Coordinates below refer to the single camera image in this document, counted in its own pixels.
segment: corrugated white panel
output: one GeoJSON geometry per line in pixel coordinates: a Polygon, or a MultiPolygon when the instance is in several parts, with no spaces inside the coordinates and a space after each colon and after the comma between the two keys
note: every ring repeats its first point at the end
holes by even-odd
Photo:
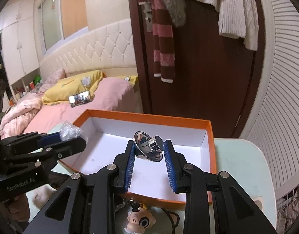
{"type": "MultiPolygon", "coordinates": [[[[271,0],[275,55],[267,94],[247,139],[264,153],[275,190],[299,171],[299,14],[289,0],[271,0]]],[[[298,185],[281,189],[281,194],[298,185]]]]}

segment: cardboard box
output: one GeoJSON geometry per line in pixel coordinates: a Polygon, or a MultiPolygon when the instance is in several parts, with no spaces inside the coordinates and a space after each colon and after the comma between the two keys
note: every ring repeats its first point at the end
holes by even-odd
{"type": "MultiPolygon", "coordinates": [[[[86,110],[74,125],[88,137],[84,152],[61,160],[83,174],[91,174],[113,163],[123,153],[136,131],[170,139],[176,152],[205,172],[216,173],[214,139],[210,121],[179,117],[86,110]]],[[[165,160],[135,159],[126,198],[168,209],[185,208],[186,194],[175,194],[169,185],[165,160]]]]}

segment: smartphone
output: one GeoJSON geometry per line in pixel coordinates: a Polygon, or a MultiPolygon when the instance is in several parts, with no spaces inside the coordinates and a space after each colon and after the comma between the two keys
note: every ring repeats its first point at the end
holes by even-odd
{"type": "Polygon", "coordinates": [[[84,91],[69,97],[71,107],[91,102],[90,92],[84,91]]]}

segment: toy face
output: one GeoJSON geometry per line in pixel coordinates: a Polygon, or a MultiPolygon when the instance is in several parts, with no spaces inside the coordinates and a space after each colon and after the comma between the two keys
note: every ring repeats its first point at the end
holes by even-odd
{"type": "Polygon", "coordinates": [[[139,210],[138,212],[128,213],[129,223],[125,228],[126,232],[143,234],[145,229],[156,223],[156,219],[149,210],[144,208],[139,208],[139,210]]]}

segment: window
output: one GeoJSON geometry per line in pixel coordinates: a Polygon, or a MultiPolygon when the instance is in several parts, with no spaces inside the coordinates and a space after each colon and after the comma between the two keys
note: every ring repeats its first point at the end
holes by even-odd
{"type": "Polygon", "coordinates": [[[43,0],[38,13],[44,55],[87,31],[85,0],[43,0]]]}

